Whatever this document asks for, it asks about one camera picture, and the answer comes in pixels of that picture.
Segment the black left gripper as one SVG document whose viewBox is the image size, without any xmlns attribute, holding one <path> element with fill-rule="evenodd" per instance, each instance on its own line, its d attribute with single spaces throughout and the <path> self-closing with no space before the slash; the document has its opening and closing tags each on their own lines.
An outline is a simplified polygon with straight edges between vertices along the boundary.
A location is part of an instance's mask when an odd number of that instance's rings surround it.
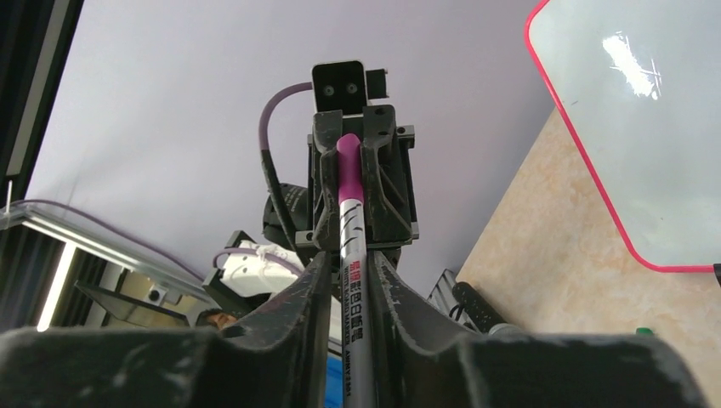
<svg viewBox="0 0 721 408">
<path fill-rule="evenodd" d="M 338 151 L 342 136 L 340 110 L 314 114 L 312 134 L 307 137 L 309 176 L 304 225 L 297 227 L 300 248 L 338 251 L 348 245 L 341 230 L 360 232 L 369 248 L 401 248 L 418 237 L 417 206 L 410 150 L 416 129 L 396 126 L 392 105 L 363 109 L 360 141 L 361 182 L 364 200 L 355 212 L 340 208 L 338 199 Z"/>
</svg>

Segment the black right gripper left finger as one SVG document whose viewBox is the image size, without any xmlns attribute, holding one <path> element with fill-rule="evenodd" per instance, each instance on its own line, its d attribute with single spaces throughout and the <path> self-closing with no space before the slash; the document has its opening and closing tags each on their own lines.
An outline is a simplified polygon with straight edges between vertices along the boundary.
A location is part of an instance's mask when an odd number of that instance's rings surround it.
<svg viewBox="0 0 721 408">
<path fill-rule="evenodd" d="M 1 336 L 4 407 L 321 407 L 332 257 L 225 329 L 67 327 Z"/>
</svg>

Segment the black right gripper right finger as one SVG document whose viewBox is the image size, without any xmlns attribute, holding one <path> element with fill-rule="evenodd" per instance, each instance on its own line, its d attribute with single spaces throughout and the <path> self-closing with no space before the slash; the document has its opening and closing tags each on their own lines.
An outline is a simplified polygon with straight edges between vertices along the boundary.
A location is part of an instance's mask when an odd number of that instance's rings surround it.
<svg viewBox="0 0 721 408">
<path fill-rule="evenodd" d="M 704 407 L 661 339 L 628 335 L 487 336 L 407 286 L 380 252 L 367 259 L 381 407 Z"/>
</svg>

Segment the purple cap whiteboard marker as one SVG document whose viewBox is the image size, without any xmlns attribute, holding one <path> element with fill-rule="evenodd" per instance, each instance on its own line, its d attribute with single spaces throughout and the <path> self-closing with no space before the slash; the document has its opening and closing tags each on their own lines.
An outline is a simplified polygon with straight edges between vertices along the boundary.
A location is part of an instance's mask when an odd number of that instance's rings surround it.
<svg viewBox="0 0 721 408">
<path fill-rule="evenodd" d="M 343 317 L 343 405 L 375 407 L 361 142 L 347 133 L 337 142 Z"/>
</svg>

